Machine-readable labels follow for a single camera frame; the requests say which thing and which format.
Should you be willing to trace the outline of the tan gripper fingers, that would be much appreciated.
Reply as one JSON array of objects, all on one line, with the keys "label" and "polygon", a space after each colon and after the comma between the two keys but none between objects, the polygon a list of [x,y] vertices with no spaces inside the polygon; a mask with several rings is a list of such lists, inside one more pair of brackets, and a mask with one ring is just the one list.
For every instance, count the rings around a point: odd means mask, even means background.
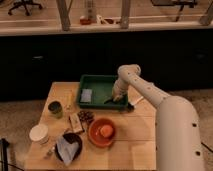
[{"label": "tan gripper fingers", "polygon": [[123,99],[123,95],[116,95],[113,96],[113,102],[119,102],[120,100]]}]

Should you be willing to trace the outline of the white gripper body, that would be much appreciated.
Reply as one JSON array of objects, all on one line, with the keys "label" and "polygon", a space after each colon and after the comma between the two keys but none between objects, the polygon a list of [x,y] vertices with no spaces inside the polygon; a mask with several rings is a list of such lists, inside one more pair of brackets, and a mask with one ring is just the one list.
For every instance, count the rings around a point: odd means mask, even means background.
[{"label": "white gripper body", "polygon": [[112,95],[114,97],[124,96],[127,94],[128,87],[129,85],[126,82],[122,81],[121,79],[117,79],[112,89]]}]

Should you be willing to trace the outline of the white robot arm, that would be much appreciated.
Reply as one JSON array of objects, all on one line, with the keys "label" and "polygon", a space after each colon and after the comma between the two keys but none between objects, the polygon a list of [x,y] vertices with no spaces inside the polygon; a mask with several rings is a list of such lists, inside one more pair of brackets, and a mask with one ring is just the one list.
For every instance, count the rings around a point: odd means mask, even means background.
[{"label": "white robot arm", "polygon": [[132,86],[156,109],[156,170],[205,171],[199,117],[192,103],[141,78],[137,64],[122,65],[117,73],[114,101],[122,99]]}]

